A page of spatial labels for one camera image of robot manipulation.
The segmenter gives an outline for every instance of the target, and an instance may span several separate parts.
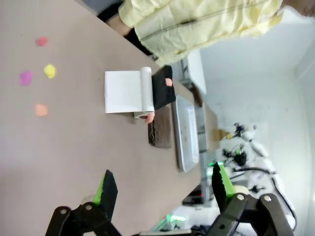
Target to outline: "paper towel roll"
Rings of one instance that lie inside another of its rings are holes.
[[[142,112],[135,112],[134,117],[140,118],[148,113],[154,112],[152,70],[149,67],[142,67],[140,70],[141,91],[142,91]]]

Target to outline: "white paper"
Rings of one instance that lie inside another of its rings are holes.
[[[106,71],[104,87],[106,113],[147,114],[154,111],[149,67],[140,71]]]

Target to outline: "orange dot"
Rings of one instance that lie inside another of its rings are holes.
[[[44,117],[48,114],[48,107],[42,104],[36,104],[35,113],[38,117]]]

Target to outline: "white wall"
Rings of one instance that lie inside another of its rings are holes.
[[[311,157],[304,109],[293,72],[216,80],[207,85],[207,103],[218,114],[220,127],[230,129],[237,121],[257,123],[258,128],[263,125],[268,134],[265,145],[284,181],[287,196],[296,207],[296,235],[304,235]]]
[[[305,110],[308,118],[308,126],[311,140],[312,156],[315,157],[315,41],[308,49],[296,67],[296,75],[301,85],[304,98]],[[312,170],[315,169],[315,161],[312,163]],[[312,178],[311,198],[309,215],[306,225],[305,236],[315,234],[315,174]]]
[[[312,24],[279,24],[258,38],[220,41],[201,50],[206,80],[293,69],[314,38]]]
[[[285,20],[295,22],[290,15]],[[262,37],[221,41],[201,51],[205,100],[220,127],[231,129],[237,121],[263,127],[262,140],[296,208],[297,236],[305,233],[312,158],[294,68],[314,39],[313,24],[279,24]]]

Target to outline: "plastic tray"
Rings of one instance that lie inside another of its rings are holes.
[[[194,105],[180,95],[172,104],[179,167],[188,172],[199,162]]]

